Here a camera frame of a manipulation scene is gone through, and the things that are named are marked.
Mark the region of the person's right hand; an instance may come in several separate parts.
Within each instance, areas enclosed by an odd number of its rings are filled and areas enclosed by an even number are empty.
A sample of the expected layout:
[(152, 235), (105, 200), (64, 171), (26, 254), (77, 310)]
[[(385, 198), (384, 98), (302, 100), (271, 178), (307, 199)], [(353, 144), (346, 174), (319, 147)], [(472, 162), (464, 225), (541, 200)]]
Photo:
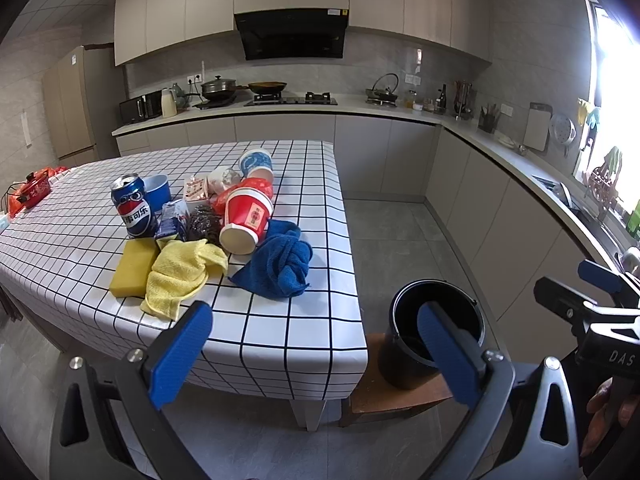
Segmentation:
[[(582, 449), (580, 456), (586, 457), (591, 454), (608, 433), (611, 426), (612, 417), (608, 416), (608, 404), (610, 404), (612, 393), (613, 379), (608, 378), (599, 386), (596, 393), (587, 403), (587, 412), (592, 414), (591, 422), (588, 426), (585, 439), (582, 441)], [(628, 398), (620, 404), (617, 410), (617, 421), (623, 428), (626, 428), (637, 411), (639, 405), (638, 396), (628, 396)]]

